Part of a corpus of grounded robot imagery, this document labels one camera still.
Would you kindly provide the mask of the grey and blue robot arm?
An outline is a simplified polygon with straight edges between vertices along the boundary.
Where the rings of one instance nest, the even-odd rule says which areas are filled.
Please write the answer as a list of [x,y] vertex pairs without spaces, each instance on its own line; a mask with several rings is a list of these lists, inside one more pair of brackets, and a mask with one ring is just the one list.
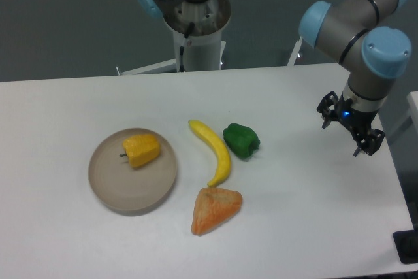
[[[176,68],[209,71],[221,67],[221,33],[231,16],[229,0],[137,0],[172,31]],[[314,3],[298,32],[311,47],[349,71],[341,95],[328,93],[317,107],[323,125],[339,122],[352,135],[357,151],[372,155],[385,138],[372,121],[394,82],[403,75],[411,42],[400,30],[381,26],[406,0],[343,0],[334,6]]]

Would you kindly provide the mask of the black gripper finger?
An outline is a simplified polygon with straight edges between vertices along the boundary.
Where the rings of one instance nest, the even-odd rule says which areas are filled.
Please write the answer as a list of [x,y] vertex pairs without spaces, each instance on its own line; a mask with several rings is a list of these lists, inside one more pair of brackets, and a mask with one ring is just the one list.
[[385,139],[385,133],[379,129],[361,129],[352,132],[353,140],[357,144],[357,148],[353,155],[357,156],[360,152],[371,156],[376,153]]
[[335,106],[338,104],[338,96],[334,91],[329,92],[322,98],[317,106],[317,112],[320,113],[323,124],[322,128],[326,129],[332,122],[338,121],[338,115]]

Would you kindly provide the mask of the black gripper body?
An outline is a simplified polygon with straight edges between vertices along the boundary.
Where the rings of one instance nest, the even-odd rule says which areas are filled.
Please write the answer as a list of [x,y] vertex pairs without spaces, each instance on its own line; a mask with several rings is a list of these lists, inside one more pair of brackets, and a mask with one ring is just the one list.
[[378,137],[379,131],[372,128],[379,103],[361,98],[338,97],[332,94],[332,120],[344,126],[353,137]]

